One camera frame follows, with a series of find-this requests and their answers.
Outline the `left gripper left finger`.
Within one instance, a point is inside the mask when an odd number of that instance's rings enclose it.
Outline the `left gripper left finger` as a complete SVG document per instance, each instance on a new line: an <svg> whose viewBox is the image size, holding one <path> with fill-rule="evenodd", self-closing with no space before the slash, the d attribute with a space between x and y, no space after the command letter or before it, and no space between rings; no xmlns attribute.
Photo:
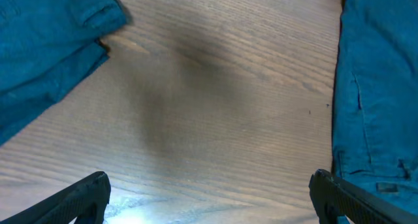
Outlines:
<svg viewBox="0 0 418 224"><path fill-rule="evenodd" d="M1 224L103 224L110 193L107 174L97 171Z"/></svg>

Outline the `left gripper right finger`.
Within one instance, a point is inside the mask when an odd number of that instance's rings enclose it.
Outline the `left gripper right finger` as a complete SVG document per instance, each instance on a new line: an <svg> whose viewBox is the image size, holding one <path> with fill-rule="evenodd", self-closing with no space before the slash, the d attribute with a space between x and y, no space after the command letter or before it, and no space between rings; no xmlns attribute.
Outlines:
<svg viewBox="0 0 418 224"><path fill-rule="evenodd" d="M320 224L417 223L417 216L319 169L310 178L310 198Z"/></svg>

